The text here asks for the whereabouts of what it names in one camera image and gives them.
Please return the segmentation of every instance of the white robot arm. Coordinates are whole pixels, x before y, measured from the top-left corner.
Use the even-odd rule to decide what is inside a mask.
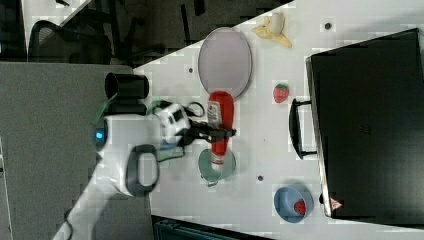
[[[194,139],[220,141],[235,134],[193,122],[182,105],[171,103],[156,114],[111,115],[101,123],[95,135],[102,160],[53,240],[91,240],[112,196],[151,192],[159,179],[157,151],[163,146],[185,146]]]

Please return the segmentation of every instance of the black mug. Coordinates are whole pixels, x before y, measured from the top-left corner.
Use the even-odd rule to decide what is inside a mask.
[[[144,75],[109,73],[105,79],[108,99],[145,99],[149,95],[149,81]]]

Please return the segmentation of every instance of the cable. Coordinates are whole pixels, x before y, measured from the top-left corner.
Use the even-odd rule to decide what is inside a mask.
[[[190,107],[191,105],[199,106],[200,109],[202,110],[202,113],[199,114],[199,115],[194,114],[193,108]],[[184,110],[187,112],[187,116],[189,116],[189,117],[203,117],[203,116],[205,116],[205,108],[199,102],[190,102],[189,104],[187,104],[186,107],[184,107]]]
[[[158,160],[158,163],[165,162],[165,161],[175,159],[175,158],[181,158],[181,157],[184,157],[184,156],[185,156],[185,148],[183,148],[183,155],[164,158],[164,159]]]
[[[71,212],[71,210],[72,209],[68,209],[65,212],[65,222],[68,224],[69,228],[71,229],[71,234],[69,235],[68,240],[71,240],[72,239],[72,235],[74,233],[74,228],[72,227],[72,224],[68,220],[68,216],[69,216],[69,213]]]

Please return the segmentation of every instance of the white table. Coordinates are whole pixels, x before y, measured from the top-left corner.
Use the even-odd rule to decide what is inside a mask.
[[[150,194],[152,214],[273,239],[422,239],[424,232],[419,230],[325,217],[318,202],[318,162],[313,156],[303,161],[297,157],[288,134],[288,116],[293,97],[309,97],[308,56],[424,27],[424,1],[297,0],[272,12],[279,10],[287,17],[285,33],[293,42],[292,49],[259,39],[251,32],[271,12],[234,27],[246,36],[253,55],[252,84],[235,103],[234,126],[238,132],[231,140],[238,164],[235,175],[207,188],[200,178],[198,156],[208,145],[196,142],[187,149],[186,157],[161,166],[160,184]],[[330,31],[324,30],[326,22],[333,24]],[[207,104],[208,94],[197,72],[201,44],[134,69],[150,79],[150,98]],[[291,96],[286,103],[276,104],[272,91],[280,82],[289,85]],[[303,142],[307,150],[313,150],[311,110],[302,109]],[[264,177],[262,182],[257,180],[259,175]],[[273,196],[280,186],[296,181],[309,187],[315,209],[300,224],[289,224],[274,210]]]
[[[69,4],[69,7],[58,4],[55,0],[21,0],[27,51],[31,30],[36,22],[47,20],[63,26],[91,0],[65,0],[65,2]]]

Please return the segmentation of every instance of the black chair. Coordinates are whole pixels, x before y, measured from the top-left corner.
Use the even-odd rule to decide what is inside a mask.
[[[28,46],[29,62],[110,64],[111,42],[96,24],[73,21],[59,27],[37,22]]]

